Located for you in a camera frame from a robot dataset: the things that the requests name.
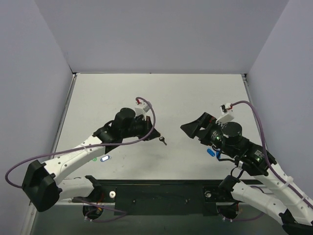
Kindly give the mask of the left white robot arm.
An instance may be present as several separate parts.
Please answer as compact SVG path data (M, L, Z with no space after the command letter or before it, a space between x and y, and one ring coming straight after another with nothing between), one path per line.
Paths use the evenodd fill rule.
M43 163L35 160L28 165L22 189L37 211L44 212L59 200L85 197L94 202L101 190L87 177L64 179L92 159L105 156L113 149L126 145L123 141L135 138L135 142L150 141L161 136L155 129L155 116L148 116L152 108L140 102L134 109L122 108L115 118L97 129L74 149L57 153Z

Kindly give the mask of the silver key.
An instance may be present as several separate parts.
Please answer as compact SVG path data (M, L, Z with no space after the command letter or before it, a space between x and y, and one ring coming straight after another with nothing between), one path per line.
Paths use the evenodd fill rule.
M160 138L159 138L159 140L167 146L167 143L166 143L166 141L165 141L165 138L164 138L164 137L160 137Z

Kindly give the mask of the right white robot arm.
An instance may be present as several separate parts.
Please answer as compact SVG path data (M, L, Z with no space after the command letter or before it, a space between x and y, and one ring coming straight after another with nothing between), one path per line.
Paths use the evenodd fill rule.
M237 177L228 175L219 186L223 200L245 202L275 219L289 235L313 233L313 201L280 167L276 159L263 148L243 137L236 122L220 123L208 113L183 124L181 130L201 144L218 149L227 160L245 171L272 192L272 196L248 186Z

